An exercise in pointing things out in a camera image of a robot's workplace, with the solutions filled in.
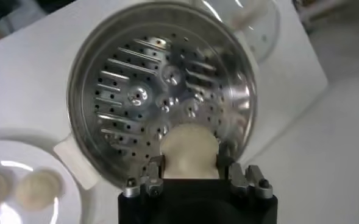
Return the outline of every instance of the screw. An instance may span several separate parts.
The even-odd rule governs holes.
[[[127,181],[126,181],[126,186],[127,187],[134,187],[136,186],[136,179],[135,178],[129,178]]]
[[[269,188],[269,187],[270,187],[269,181],[266,180],[266,179],[264,179],[264,178],[261,179],[258,184],[259,184],[259,186],[262,187],[262,188]]]
[[[149,195],[151,197],[156,197],[159,195],[159,190],[157,187],[152,187],[151,190],[149,190]]]

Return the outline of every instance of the metal clamp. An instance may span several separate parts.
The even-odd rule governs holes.
[[[151,158],[148,164],[149,178],[145,182],[145,190],[150,197],[157,197],[163,192],[163,180],[161,179],[161,170],[163,170],[163,156]]]
[[[246,178],[255,186],[255,194],[258,198],[272,198],[272,186],[264,178],[258,166],[248,166],[246,169]]]
[[[232,163],[229,166],[229,179],[231,180],[232,190],[236,194],[245,195],[247,193],[249,183],[241,171],[238,163]]]

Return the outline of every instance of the white handle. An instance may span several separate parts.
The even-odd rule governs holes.
[[[53,150],[85,190],[91,189],[101,179],[80,151],[72,135],[57,144]]]

